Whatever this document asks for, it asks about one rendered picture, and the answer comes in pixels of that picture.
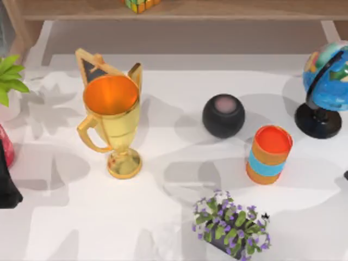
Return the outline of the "black round speaker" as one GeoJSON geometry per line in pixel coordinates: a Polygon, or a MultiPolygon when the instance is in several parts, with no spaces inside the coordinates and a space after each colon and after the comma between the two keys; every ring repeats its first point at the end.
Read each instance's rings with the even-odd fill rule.
{"type": "Polygon", "coordinates": [[[211,135],[220,139],[230,138],[244,125],[244,106],[230,94],[215,95],[203,108],[202,122],[211,135]]]}

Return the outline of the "gold trophy cup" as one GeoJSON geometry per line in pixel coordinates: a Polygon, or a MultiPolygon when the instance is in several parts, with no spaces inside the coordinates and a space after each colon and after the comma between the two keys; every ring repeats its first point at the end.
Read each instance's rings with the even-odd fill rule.
{"type": "Polygon", "coordinates": [[[142,65],[136,63],[123,73],[100,54],[79,48],[75,55],[87,113],[77,127],[78,134],[93,151],[109,153],[107,168],[113,177],[132,178],[142,165],[139,153],[130,147],[140,118],[142,65]]]}

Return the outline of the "orange and blue can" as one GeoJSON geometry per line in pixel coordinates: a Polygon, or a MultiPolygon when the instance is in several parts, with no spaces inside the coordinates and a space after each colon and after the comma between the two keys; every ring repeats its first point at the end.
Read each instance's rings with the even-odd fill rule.
{"type": "Polygon", "coordinates": [[[291,135],[283,128],[266,125],[259,128],[252,142],[246,163],[246,173],[262,185],[278,180],[293,146],[291,135]]]}

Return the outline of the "purple flower plant pot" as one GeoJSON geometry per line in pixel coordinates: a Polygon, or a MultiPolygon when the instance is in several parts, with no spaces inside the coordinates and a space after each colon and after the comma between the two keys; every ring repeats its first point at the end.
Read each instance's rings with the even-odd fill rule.
{"type": "Polygon", "coordinates": [[[215,190],[193,207],[192,230],[204,240],[239,261],[250,261],[254,253],[271,246],[267,226],[270,216],[259,214],[254,205],[235,203],[228,191],[215,190]]]}

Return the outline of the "wooden shelf unit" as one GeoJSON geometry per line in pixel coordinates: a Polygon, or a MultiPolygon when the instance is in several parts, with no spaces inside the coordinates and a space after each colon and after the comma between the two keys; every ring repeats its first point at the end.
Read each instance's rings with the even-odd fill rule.
{"type": "Polygon", "coordinates": [[[44,25],[53,34],[42,59],[85,48],[104,54],[307,53],[348,40],[348,0],[150,0],[141,14],[122,0],[0,0],[28,52],[44,25]]]}

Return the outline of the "colourful puzzle cube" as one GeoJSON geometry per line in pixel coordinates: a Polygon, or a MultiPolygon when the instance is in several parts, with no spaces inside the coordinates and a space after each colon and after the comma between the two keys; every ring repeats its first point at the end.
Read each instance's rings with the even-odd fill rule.
{"type": "Polygon", "coordinates": [[[141,14],[144,11],[159,4],[161,0],[120,0],[128,9],[136,14],[141,14]]]}

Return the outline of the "blue globe on black stand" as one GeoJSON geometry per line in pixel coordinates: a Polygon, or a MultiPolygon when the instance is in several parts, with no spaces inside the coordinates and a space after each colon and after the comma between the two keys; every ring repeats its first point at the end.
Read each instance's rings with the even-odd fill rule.
{"type": "Polygon", "coordinates": [[[338,134],[340,111],[348,110],[348,41],[329,43],[313,52],[303,70],[306,100],[294,115],[298,128],[316,139],[338,134]]]}

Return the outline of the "red translucent object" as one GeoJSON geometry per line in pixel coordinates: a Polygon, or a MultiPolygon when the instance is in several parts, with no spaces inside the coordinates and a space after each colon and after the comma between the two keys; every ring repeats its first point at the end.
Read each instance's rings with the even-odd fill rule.
{"type": "Polygon", "coordinates": [[[7,167],[10,167],[15,158],[15,152],[12,141],[9,139],[5,129],[0,125],[0,139],[2,140],[7,167]]]}

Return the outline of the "green leaf plant pot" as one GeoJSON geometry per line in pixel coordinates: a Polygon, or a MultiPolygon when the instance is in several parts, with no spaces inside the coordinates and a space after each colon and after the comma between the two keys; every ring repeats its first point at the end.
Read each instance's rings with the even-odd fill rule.
{"type": "Polygon", "coordinates": [[[24,66],[16,64],[18,55],[0,57],[0,122],[14,119],[20,113],[18,93],[29,93],[29,88],[22,82],[20,72],[24,66]]]}

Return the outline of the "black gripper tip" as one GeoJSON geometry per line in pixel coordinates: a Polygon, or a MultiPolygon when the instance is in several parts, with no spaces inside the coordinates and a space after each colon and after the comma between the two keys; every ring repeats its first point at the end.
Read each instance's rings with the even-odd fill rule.
{"type": "Polygon", "coordinates": [[[22,201],[23,196],[10,176],[0,139],[0,209],[14,209],[22,201]]]}

